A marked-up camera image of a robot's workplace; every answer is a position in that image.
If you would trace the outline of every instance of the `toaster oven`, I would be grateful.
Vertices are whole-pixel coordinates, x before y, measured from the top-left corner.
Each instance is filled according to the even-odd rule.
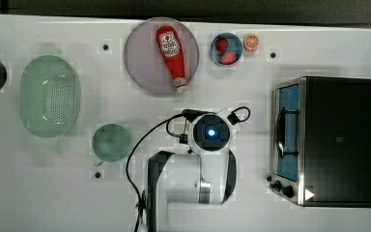
[[[278,84],[272,115],[274,193],[304,207],[371,208],[371,79]]]

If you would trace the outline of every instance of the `oven handle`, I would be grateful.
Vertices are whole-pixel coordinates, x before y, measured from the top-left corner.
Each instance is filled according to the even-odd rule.
[[[300,114],[299,110],[286,110],[285,107],[279,111],[278,118],[276,119],[276,139],[275,146],[278,155],[283,159],[285,155],[298,155],[298,152],[284,152],[285,147],[285,115],[287,114]]]

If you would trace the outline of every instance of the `blue light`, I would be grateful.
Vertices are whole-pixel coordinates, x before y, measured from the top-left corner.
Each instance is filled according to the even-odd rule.
[[[215,130],[209,130],[209,136],[214,136],[215,135]]]

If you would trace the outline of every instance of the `black cable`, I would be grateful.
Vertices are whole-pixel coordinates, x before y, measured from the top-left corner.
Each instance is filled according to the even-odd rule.
[[[156,126],[154,126],[152,129],[150,129],[147,133],[145,133],[143,135],[143,137],[140,138],[140,140],[138,140],[138,142],[136,143],[136,145],[133,147],[133,149],[131,150],[131,153],[128,155],[128,162],[126,163],[126,176],[128,177],[128,181],[131,183],[131,185],[134,187],[134,190],[135,190],[135,193],[137,195],[137,198],[138,198],[138,216],[137,216],[137,221],[135,223],[135,227],[134,227],[134,232],[137,232],[138,230],[138,226],[139,226],[139,220],[141,218],[141,214],[142,212],[140,212],[140,209],[142,209],[142,207],[140,206],[140,204],[144,204],[144,202],[142,201],[141,199],[141,195],[140,195],[140,191],[138,190],[137,188],[137,185],[134,183],[134,181],[131,179],[130,175],[128,174],[128,165],[130,164],[130,160],[131,160],[131,157],[133,156],[135,150],[137,149],[138,145],[140,145],[140,143],[147,137],[147,135],[149,135],[151,132],[153,132],[155,129],[157,129],[159,126],[167,123],[175,118],[180,118],[180,117],[183,117],[183,114],[177,114],[177,115],[174,115],[173,117],[169,118],[169,119],[166,119],[164,121],[162,121],[161,123],[157,124]]]
[[[185,129],[183,130],[183,134],[186,133],[186,119],[185,119]]]
[[[180,134],[176,134],[176,133],[171,132],[169,127],[170,127],[170,123],[173,119],[180,118],[180,117],[183,117],[183,116],[184,116],[183,114],[177,114],[177,115],[171,117],[170,119],[168,119],[167,124],[165,125],[165,130],[167,131],[168,134],[170,134],[173,137],[178,137],[178,138],[181,137]]]
[[[233,111],[231,111],[231,113],[233,114],[233,113],[239,111],[240,109],[246,109],[246,111],[248,111],[248,115],[247,115],[243,120],[241,120],[240,118],[237,117],[238,120],[239,120],[238,122],[239,122],[239,123],[243,123],[243,122],[245,122],[246,120],[248,120],[249,117],[251,116],[251,110],[249,110],[249,108],[246,107],[246,106],[241,106],[241,107],[238,107],[238,108],[234,109]]]

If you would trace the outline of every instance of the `round plate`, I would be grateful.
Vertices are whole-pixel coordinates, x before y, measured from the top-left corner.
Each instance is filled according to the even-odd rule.
[[[215,47],[215,43],[219,39],[226,39],[228,41],[228,46],[224,53],[219,52]],[[236,61],[229,65],[221,64],[222,56],[228,51],[233,51],[236,54]],[[210,54],[214,63],[218,64],[219,66],[232,66],[237,63],[237,61],[240,60],[241,56],[243,55],[243,44],[241,43],[240,38],[238,38],[236,35],[231,33],[222,33],[213,39]]]
[[[192,33],[182,23],[168,17],[155,17],[138,25],[128,36],[125,65],[131,78],[153,93],[176,93],[173,78],[158,50],[156,30],[164,25],[174,27],[182,43],[185,79],[189,82],[197,71],[199,50]]]

